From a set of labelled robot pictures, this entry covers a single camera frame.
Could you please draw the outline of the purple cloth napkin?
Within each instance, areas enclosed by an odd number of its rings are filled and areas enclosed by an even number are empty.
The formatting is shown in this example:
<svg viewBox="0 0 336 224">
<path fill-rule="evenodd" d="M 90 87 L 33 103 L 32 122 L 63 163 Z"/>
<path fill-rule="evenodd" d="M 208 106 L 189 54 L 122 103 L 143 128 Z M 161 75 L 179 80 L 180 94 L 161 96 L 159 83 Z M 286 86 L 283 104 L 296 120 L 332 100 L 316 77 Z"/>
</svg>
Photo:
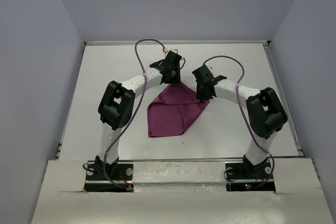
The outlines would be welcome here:
<svg viewBox="0 0 336 224">
<path fill-rule="evenodd" d="M 184 134 L 202 114 L 209 101 L 200 101 L 184 83 L 169 84 L 148 106 L 149 137 Z"/>
</svg>

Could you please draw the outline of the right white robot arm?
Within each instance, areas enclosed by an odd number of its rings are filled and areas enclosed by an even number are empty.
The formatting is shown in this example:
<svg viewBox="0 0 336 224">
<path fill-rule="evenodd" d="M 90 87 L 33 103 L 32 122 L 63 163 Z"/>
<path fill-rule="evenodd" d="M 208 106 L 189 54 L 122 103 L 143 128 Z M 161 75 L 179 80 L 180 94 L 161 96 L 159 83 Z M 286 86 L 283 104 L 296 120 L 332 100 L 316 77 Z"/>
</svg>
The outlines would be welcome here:
<svg viewBox="0 0 336 224">
<path fill-rule="evenodd" d="M 226 99 L 238 104 L 243 117 L 252 132 L 250 147 L 243 158 L 241 171 L 253 178 L 261 171 L 260 164 L 268 155 L 270 146 L 283 125 L 287 123 L 287 114 L 272 88 L 263 90 L 240 86 L 225 76 L 214 77 L 207 66 L 201 66 L 192 72 L 196 79 L 196 98 L 205 101 L 214 97 Z"/>
</svg>

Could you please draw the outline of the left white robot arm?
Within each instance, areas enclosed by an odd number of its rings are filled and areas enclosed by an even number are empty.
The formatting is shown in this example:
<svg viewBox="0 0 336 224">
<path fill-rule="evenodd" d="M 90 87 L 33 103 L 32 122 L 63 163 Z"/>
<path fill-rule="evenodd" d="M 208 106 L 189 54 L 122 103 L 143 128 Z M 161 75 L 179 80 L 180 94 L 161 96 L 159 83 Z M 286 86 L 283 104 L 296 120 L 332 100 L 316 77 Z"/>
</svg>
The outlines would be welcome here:
<svg viewBox="0 0 336 224">
<path fill-rule="evenodd" d="M 135 99 L 144 91 L 161 84 L 181 82 L 180 61 L 182 56 L 168 51 L 165 58 L 149 65 L 143 74 L 124 82 L 111 81 L 98 106 L 102 122 L 102 136 L 95 163 L 98 173 L 104 179 L 111 179 L 116 174 L 113 164 L 119 158 L 117 137 L 131 121 Z"/>
</svg>

